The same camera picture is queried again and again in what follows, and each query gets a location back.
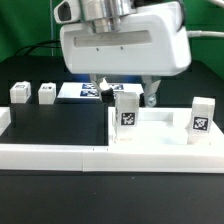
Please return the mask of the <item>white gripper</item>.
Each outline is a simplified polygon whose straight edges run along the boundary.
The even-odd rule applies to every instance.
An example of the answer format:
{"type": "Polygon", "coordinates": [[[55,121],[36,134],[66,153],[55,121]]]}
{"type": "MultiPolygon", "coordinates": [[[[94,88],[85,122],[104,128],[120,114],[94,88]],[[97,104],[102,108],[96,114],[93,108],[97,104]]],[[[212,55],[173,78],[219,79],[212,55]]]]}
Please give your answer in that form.
{"type": "Polygon", "coordinates": [[[63,0],[54,9],[65,64],[91,74],[104,103],[114,101],[103,75],[143,76],[146,107],[157,103],[159,76],[173,76],[191,63],[181,0],[136,6],[134,0],[63,0]]]}

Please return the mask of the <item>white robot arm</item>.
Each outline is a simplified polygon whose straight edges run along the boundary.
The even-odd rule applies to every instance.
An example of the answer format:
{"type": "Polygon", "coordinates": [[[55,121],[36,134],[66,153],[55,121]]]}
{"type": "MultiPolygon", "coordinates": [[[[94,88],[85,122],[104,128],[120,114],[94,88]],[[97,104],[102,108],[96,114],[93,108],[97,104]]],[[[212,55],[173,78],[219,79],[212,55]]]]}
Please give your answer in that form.
{"type": "Polygon", "coordinates": [[[224,32],[188,31],[181,0],[63,0],[54,18],[61,25],[62,53],[71,73],[88,74],[104,100],[112,92],[100,86],[102,76],[139,75],[148,107],[156,105],[162,76],[189,67],[191,38],[224,38],[224,32]]]}

